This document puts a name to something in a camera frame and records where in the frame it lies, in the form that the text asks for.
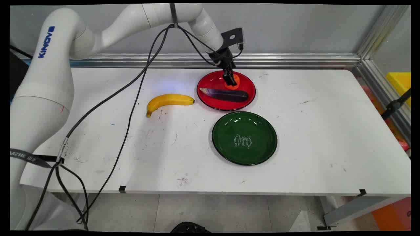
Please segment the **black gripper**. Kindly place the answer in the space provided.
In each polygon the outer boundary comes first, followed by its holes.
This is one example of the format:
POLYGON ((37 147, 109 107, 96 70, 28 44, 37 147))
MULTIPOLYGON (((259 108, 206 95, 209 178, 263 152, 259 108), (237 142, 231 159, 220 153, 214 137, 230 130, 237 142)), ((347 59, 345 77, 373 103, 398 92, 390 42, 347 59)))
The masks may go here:
POLYGON ((211 60, 216 67, 223 69, 222 78, 225 81, 225 86, 233 86, 238 84, 237 75, 233 72, 236 65, 233 62, 233 55, 229 48, 223 48, 216 52, 208 53, 211 60))

